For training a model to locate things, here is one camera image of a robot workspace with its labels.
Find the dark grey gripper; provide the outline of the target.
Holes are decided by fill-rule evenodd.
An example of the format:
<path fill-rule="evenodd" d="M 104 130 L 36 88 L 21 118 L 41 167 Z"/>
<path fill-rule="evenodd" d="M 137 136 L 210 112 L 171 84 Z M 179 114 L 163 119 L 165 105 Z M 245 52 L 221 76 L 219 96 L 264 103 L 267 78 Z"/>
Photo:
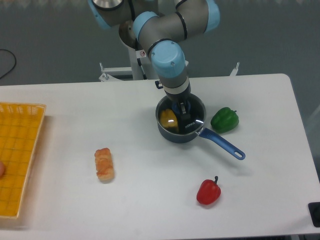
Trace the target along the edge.
<path fill-rule="evenodd" d="M 177 88 L 163 87 L 167 97 L 173 102 L 179 102 L 180 114 L 186 116 L 189 114 L 189 102 L 186 99 L 191 93 L 191 86 L 188 84 L 183 90 Z"/>

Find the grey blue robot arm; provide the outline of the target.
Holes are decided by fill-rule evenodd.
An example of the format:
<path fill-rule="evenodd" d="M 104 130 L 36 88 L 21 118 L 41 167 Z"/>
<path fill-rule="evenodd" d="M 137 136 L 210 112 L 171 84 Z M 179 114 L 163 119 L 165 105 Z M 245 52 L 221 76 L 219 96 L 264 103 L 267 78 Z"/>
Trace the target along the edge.
<path fill-rule="evenodd" d="M 213 0 L 176 0 L 174 4 L 174 13 L 160 15 L 156 0 L 88 1 L 104 29 L 132 22 L 134 38 L 149 58 L 167 97 L 185 115 L 189 112 L 191 86 L 178 43 L 215 29 L 221 15 Z"/>

